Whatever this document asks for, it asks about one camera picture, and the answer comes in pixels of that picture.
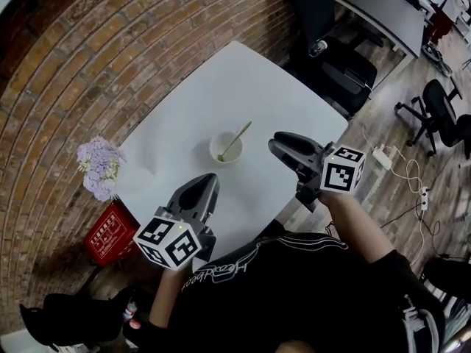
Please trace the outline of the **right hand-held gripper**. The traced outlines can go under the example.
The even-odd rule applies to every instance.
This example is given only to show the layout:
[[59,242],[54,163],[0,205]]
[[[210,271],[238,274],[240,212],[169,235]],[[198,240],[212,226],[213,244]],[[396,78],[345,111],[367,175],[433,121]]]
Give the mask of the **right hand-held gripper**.
[[332,143],[323,147],[293,132],[276,132],[268,147],[277,159],[296,170],[295,197],[310,211],[320,193],[353,194],[366,164],[366,153],[359,149]]

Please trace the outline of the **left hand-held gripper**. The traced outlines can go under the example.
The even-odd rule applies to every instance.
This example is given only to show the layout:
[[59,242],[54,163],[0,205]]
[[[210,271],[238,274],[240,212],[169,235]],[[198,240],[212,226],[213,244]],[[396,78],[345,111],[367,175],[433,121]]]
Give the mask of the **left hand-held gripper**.
[[[179,187],[169,201],[170,210],[207,210],[213,213],[219,196],[219,178],[203,174]],[[208,261],[216,245],[212,229],[196,219],[159,207],[133,236],[137,247],[154,264],[179,271],[194,258]]]

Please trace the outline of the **white cup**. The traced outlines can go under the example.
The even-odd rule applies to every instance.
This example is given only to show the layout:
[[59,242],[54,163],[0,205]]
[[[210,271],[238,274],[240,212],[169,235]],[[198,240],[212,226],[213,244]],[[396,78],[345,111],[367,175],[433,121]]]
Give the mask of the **white cup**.
[[227,148],[236,135],[237,134],[234,132],[220,132],[210,140],[209,152],[215,164],[228,166],[237,163],[241,159],[244,146],[242,139],[239,138],[224,156],[224,162],[217,160],[217,155],[221,154]]

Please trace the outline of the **green spoon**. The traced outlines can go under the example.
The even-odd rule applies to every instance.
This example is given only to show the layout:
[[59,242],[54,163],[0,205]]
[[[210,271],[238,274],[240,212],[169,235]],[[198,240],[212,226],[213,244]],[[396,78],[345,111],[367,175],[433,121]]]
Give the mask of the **green spoon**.
[[231,147],[235,144],[235,142],[248,130],[248,128],[251,126],[252,122],[249,121],[242,129],[241,131],[233,138],[233,141],[227,146],[227,148],[221,153],[217,155],[217,160],[220,162],[224,162],[224,156],[226,153],[231,149]]

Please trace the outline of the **person's right forearm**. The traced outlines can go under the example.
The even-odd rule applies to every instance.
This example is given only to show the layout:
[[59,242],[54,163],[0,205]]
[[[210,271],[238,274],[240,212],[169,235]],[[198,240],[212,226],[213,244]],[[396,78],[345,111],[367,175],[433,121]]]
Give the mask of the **person's right forearm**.
[[321,192],[319,200],[328,208],[340,239],[368,263],[394,251],[390,240],[352,195]]

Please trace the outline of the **person's left forearm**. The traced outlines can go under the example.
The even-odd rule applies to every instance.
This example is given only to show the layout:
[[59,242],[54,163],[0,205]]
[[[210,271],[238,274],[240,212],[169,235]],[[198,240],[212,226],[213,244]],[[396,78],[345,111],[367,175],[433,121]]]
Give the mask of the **person's left forearm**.
[[156,327],[166,328],[169,324],[174,303],[183,284],[191,277],[192,270],[185,267],[179,271],[165,269],[160,279],[155,299],[149,313],[149,322]]

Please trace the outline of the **small white device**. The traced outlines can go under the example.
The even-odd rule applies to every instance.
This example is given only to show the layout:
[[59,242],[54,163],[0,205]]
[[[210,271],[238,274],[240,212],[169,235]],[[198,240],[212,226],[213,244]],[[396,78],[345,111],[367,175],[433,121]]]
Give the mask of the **small white device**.
[[323,51],[328,48],[325,40],[319,40],[308,48],[308,55],[312,58],[318,57]]

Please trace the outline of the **red box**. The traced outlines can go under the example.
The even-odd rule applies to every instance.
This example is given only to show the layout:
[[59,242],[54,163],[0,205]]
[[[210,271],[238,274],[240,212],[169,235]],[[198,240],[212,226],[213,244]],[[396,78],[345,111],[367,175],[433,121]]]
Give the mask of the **red box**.
[[117,199],[101,214],[85,236],[84,246],[95,264],[104,267],[139,253],[133,236],[140,224]]

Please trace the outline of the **purple flower bouquet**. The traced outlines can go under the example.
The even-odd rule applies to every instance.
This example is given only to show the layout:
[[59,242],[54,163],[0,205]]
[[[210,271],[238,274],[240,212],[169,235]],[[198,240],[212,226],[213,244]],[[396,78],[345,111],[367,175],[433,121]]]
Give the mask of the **purple flower bouquet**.
[[118,174],[125,161],[124,153],[101,136],[92,138],[77,149],[77,164],[83,173],[83,186],[101,202],[118,198]]

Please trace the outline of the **person's black printed shirt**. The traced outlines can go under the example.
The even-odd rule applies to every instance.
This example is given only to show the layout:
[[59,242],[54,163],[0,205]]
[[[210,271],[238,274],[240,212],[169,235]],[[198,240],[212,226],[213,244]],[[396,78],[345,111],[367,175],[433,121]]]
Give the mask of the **person's black printed shirt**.
[[368,263],[326,234],[261,238],[195,271],[141,351],[275,353],[301,340],[325,353],[407,353],[406,294],[431,312],[442,347],[442,307],[399,252]]

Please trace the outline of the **black wheeled office chair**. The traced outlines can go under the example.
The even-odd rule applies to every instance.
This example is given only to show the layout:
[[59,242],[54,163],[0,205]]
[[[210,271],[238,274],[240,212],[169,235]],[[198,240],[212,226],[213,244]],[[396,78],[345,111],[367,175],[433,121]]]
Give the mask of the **black wheeled office chair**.
[[471,160],[471,114],[456,116],[452,100],[457,96],[463,99],[463,96],[455,79],[453,77],[450,79],[453,89],[449,93],[445,92],[437,79],[432,79],[425,86],[422,95],[415,96],[411,100],[412,104],[419,104],[420,112],[401,102],[394,106],[394,111],[406,109],[421,122],[415,138],[406,141],[407,146],[412,147],[425,134],[432,148],[427,156],[432,157],[436,154],[433,134],[438,132],[442,143],[448,148],[463,142],[466,160]]

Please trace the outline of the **grey desk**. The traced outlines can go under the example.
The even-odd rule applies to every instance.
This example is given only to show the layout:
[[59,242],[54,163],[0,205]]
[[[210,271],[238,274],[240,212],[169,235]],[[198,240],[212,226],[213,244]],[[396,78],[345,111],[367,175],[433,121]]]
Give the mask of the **grey desk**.
[[418,58],[424,15],[406,0],[336,0],[379,28],[401,49]]

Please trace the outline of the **black bag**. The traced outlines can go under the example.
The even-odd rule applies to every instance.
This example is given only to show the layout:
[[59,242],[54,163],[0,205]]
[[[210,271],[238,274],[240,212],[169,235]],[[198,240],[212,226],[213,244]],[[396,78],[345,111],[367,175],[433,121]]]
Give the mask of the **black bag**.
[[102,343],[118,337],[123,313],[130,300],[127,289],[108,300],[51,293],[42,307],[20,305],[29,334],[44,346],[73,346]]

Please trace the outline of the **person's bare knee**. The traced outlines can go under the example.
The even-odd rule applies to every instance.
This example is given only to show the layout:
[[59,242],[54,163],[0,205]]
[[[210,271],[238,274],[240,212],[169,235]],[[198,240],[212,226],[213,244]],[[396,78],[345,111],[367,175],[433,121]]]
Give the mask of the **person's bare knee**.
[[290,340],[281,343],[275,353],[325,353],[312,347],[311,344],[301,340]]

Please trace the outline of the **person's black striped shorts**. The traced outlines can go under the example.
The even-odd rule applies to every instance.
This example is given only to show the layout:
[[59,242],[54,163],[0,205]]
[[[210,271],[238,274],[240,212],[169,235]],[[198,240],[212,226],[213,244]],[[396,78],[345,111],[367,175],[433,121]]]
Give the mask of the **person's black striped shorts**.
[[408,294],[401,306],[402,323],[407,340],[407,353],[440,353],[439,329],[426,309],[416,308]]

